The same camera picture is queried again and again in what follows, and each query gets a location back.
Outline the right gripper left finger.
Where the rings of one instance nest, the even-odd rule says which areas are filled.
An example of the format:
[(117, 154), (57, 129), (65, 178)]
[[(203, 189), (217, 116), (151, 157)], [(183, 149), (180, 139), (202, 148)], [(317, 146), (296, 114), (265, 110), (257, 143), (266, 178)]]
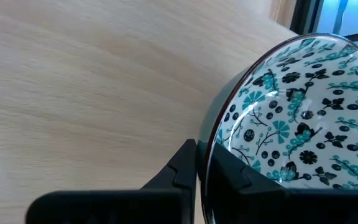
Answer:
[(140, 189), (50, 192), (30, 204), (25, 222), (193, 223), (196, 176), (196, 142), (187, 139)]

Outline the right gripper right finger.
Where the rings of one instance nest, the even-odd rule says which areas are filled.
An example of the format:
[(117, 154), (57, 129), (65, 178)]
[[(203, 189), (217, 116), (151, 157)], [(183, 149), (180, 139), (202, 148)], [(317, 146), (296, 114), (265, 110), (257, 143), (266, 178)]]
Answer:
[(208, 223), (358, 223), (358, 190), (286, 189), (220, 144), (211, 150), (203, 190)]

